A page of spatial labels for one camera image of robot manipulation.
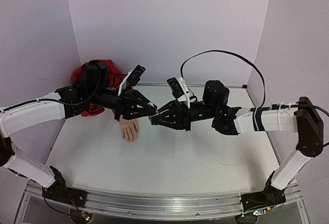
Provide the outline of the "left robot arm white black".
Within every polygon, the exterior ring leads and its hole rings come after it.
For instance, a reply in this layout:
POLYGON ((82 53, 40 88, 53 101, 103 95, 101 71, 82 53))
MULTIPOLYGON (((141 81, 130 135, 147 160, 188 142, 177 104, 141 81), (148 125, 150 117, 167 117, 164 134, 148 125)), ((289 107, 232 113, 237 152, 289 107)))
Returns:
POLYGON ((133 89, 144 72, 145 68, 137 65, 127 74, 114 73, 108 62, 92 60, 81 66, 71 86, 1 108, 1 166, 41 185, 45 199, 84 206, 85 191, 67 187, 59 170, 28 158, 10 137, 38 124, 78 116, 92 105, 113 110, 115 119, 153 115, 156 105, 133 89))

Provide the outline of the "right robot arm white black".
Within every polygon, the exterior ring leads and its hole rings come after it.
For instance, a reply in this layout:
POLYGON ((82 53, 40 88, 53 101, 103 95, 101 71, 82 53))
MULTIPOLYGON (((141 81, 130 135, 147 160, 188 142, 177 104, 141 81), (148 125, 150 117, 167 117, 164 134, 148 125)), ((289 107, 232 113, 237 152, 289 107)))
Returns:
POLYGON ((306 163, 319 156, 323 142, 324 124, 307 97, 295 104, 273 104, 269 107, 229 107, 229 89, 218 80, 205 84, 203 99, 193 101, 183 78, 167 80, 174 100, 150 117, 152 125, 190 131, 192 122, 212 119, 212 128, 222 135, 237 136, 249 132, 291 132, 298 135, 296 148, 272 172, 262 191, 241 195, 242 210, 256 215, 261 210, 286 201, 285 189, 306 163))

